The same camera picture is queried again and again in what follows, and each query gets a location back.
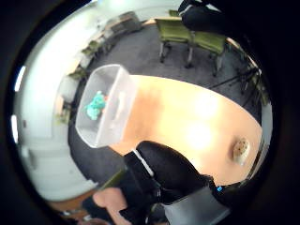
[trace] green chair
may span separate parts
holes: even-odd
[[[186,43],[188,46],[188,57],[186,67],[189,67],[192,56],[192,37],[189,30],[182,24],[180,18],[155,19],[160,35],[159,60],[164,62],[166,54],[165,48],[171,48],[170,42]]]
[[[95,40],[92,40],[88,46],[82,50],[82,53],[85,54],[86,56],[94,56],[99,48],[101,47],[101,43],[96,42]]]
[[[55,116],[55,121],[56,125],[68,125],[70,122],[70,115],[71,115],[71,110],[70,109],[63,109],[62,114],[57,114]]]
[[[172,17],[179,17],[179,12],[174,9],[169,9],[169,15]]]
[[[87,76],[87,72],[86,72],[86,70],[84,68],[77,67],[75,69],[75,71],[72,72],[72,73],[69,73],[68,76],[71,77],[72,79],[78,81],[78,80],[80,80],[82,78],[85,78]]]
[[[192,32],[193,45],[195,47],[201,47],[214,54],[215,56],[215,72],[214,76],[221,68],[222,64],[222,54],[224,52],[224,46],[226,42],[226,37],[214,33],[208,32]]]

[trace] white box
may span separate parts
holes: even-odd
[[[108,96],[104,112],[96,121],[91,120],[85,106],[101,91]],[[75,128],[90,147],[119,143],[123,138],[129,114],[137,93],[137,86],[129,73],[120,65],[107,65],[95,69],[82,93]]]

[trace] tripod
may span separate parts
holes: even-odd
[[[232,85],[234,85],[235,83],[238,83],[239,81],[244,80],[244,81],[246,82],[246,85],[245,85],[244,88],[242,87],[242,90],[241,90],[242,95],[244,95],[244,92],[246,91],[246,89],[247,89],[247,87],[248,87],[248,82],[249,82],[255,75],[259,75],[259,78],[256,80],[256,82],[255,82],[255,84],[254,84],[254,87],[253,87],[253,89],[252,89],[252,91],[251,91],[251,93],[250,93],[248,99],[247,99],[247,100],[245,101],[245,103],[242,105],[243,107],[245,107],[245,106],[248,104],[249,100],[253,97],[254,92],[255,92],[255,89],[256,89],[256,86],[258,85],[258,83],[259,83],[260,80],[261,80],[261,75],[262,75],[262,74],[261,74],[261,70],[258,69],[257,67],[249,68],[248,70],[246,70],[246,71],[243,72],[243,73],[238,74],[237,76],[234,76],[234,77],[232,77],[232,78],[230,78],[230,79],[228,79],[228,80],[226,80],[226,81],[224,81],[224,82],[220,82],[220,83],[218,83],[218,84],[215,84],[215,85],[213,85],[213,86],[208,87],[208,89],[214,89],[214,88],[216,88],[216,87],[219,87],[219,86],[221,86],[221,85],[223,85],[223,84],[225,84],[225,83],[229,83],[229,82],[232,82],[232,83],[229,84],[229,86],[232,86]]]

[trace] chair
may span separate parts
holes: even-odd
[[[159,51],[159,60],[161,63],[164,62],[166,55],[164,50],[167,47],[171,48],[170,42],[186,43],[188,46],[188,57],[187,64],[190,65],[191,56],[192,56],[192,37],[190,32],[182,24],[180,18],[168,18],[168,19],[155,19],[157,24],[157,29],[160,35],[160,51]]]
[[[204,48],[215,55],[216,71],[213,73],[213,75],[216,76],[217,72],[221,68],[221,64],[222,64],[221,56],[224,52],[226,37],[214,33],[208,33],[208,32],[192,32],[192,36],[193,36],[193,45],[195,47]]]
[[[179,17],[179,12],[177,10],[174,10],[174,9],[169,9],[169,15],[171,17]]]
[[[75,69],[74,72],[69,73],[68,76],[76,81],[79,81],[80,79],[87,76],[87,72],[83,67],[79,66]]]

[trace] teal object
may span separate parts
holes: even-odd
[[[85,106],[86,113],[91,118],[91,120],[97,120],[98,116],[105,108],[105,105],[105,97],[102,95],[101,91],[98,91],[94,96],[92,102]]]

